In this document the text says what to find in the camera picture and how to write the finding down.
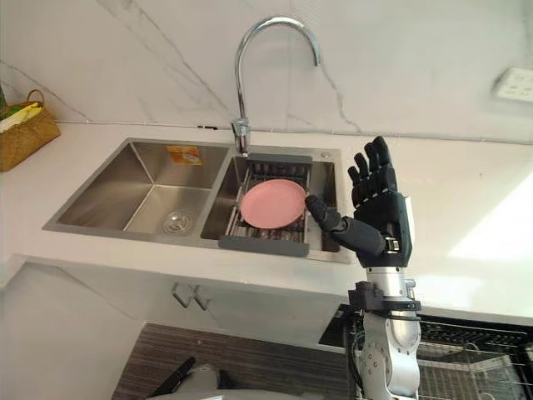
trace white marble backsplash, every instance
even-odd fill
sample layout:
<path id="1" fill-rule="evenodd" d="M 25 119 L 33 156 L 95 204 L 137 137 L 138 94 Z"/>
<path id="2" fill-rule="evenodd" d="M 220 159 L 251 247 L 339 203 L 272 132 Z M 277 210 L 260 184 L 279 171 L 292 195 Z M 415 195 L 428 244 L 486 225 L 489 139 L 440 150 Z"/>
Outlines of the white marble backsplash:
<path id="1" fill-rule="evenodd" d="M 244 61 L 253 128 L 533 143 L 533 105 L 491 97 L 533 68 L 533 0 L 2 0 L 8 101 L 41 88 L 57 119 L 228 126 L 243 33 L 285 14 Z"/>

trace drain strainer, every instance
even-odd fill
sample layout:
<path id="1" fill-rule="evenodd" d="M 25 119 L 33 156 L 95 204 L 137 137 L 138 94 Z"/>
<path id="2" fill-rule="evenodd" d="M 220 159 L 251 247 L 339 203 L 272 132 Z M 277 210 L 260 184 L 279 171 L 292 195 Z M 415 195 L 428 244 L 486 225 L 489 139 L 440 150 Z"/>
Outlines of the drain strainer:
<path id="1" fill-rule="evenodd" d="M 192 218 L 188 212 L 174 211 L 165 217 L 163 221 L 163 232 L 170 234 L 183 234 L 192 227 Z"/>

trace white wall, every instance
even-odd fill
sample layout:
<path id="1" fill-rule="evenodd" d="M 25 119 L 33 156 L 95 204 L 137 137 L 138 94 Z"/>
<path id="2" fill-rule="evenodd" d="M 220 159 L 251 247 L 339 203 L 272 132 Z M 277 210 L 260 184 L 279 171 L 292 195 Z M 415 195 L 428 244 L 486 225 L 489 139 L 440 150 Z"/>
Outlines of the white wall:
<path id="1" fill-rule="evenodd" d="M 0 294 L 0 309 L 6 400 L 111 398 L 142 328 L 44 265 L 26 264 Z"/>
<path id="2" fill-rule="evenodd" d="M 533 68 L 533 0 L 2 0 L 0 73 L 12 101 L 41 87 L 57 118 L 227 126 L 242 34 L 272 14 L 244 75 L 256 128 L 533 143 L 533 106 L 490 97 Z"/>

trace kitchen counter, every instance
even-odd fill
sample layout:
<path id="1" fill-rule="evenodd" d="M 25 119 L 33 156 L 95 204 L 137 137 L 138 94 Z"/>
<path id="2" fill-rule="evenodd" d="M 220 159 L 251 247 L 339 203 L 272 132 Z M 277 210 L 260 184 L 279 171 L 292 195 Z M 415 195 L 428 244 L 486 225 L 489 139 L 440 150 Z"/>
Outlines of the kitchen counter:
<path id="1" fill-rule="evenodd" d="M 217 281 L 263 292 L 345 295 L 365 278 L 351 264 L 182 247 L 42 230 L 126 138 L 231 143 L 232 133 L 187 127 L 61 123 L 62 136 L 2 175 L 2 281 L 26 261 L 99 265 Z M 254 132 L 252 144 L 339 148 L 346 170 L 368 137 Z M 416 243 L 406 272 L 424 312 L 533 324 L 533 147 L 387 139 L 400 190 L 412 197 Z M 349 196 L 349 177 L 344 193 Z"/>

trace chrome faucet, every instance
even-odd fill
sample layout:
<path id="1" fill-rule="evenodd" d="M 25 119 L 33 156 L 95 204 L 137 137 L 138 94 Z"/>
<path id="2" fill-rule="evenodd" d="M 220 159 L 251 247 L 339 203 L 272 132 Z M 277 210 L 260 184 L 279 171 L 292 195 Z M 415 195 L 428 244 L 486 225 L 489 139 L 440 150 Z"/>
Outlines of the chrome faucet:
<path id="1" fill-rule="evenodd" d="M 235 56 L 235 79 L 237 80 L 237 96 L 239 97 L 239 110 L 241 112 L 240 118 L 235 118 L 232 121 L 233 134 L 235 135 L 235 143 L 237 145 L 238 152 L 243 155 L 248 155 L 248 144 L 250 142 L 250 123 L 247 117 L 247 110 L 244 107 L 244 97 L 242 95 L 242 55 L 247 49 L 250 41 L 261 31 L 274 25 L 284 25 L 289 28 L 296 29 L 311 45 L 313 51 L 315 66 L 320 63 L 320 50 L 318 48 L 318 42 L 315 35 L 309 30 L 303 23 L 289 17 L 269 17 L 264 19 L 255 25 L 253 25 L 248 32 L 242 37 L 237 49 L 237 55 Z"/>

